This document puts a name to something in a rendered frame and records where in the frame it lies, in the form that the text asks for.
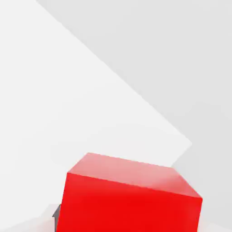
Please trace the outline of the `small red cube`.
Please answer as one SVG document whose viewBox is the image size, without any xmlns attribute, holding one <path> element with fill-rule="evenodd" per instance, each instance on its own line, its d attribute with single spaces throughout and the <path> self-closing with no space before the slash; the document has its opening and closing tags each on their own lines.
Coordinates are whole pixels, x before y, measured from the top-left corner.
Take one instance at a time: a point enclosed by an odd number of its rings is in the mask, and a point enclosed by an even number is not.
<svg viewBox="0 0 232 232">
<path fill-rule="evenodd" d="M 67 172 L 57 232 L 197 232 L 202 202 L 171 167 L 88 153 Z"/>
</svg>

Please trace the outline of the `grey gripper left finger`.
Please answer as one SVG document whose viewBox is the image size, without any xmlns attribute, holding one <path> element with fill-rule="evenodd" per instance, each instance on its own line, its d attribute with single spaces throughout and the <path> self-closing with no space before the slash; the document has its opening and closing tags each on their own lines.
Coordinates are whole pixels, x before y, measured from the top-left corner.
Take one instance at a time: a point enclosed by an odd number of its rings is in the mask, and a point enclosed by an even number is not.
<svg viewBox="0 0 232 232">
<path fill-rule="evenodd" d="M 60 207 L 60 204 L 50 204 L 41 216 L 14 225 L 3 232 L 56 232 Z"/>
</svg>

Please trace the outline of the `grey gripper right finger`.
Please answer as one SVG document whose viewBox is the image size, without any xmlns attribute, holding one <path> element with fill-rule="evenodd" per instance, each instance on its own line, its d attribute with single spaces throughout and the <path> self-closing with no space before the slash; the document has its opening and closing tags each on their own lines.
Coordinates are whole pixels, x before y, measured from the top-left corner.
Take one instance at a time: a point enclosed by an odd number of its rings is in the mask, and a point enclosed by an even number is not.
<svg viewBox="0 0 232 232">
<path fill-rule="evenodd" d="M 232 232 L 232 230 L 223 228 L 214 223 L 210 223 L 210 224 L 201 225 L 200 228 L 198 229 L 198 232 Z"/>
</svg>

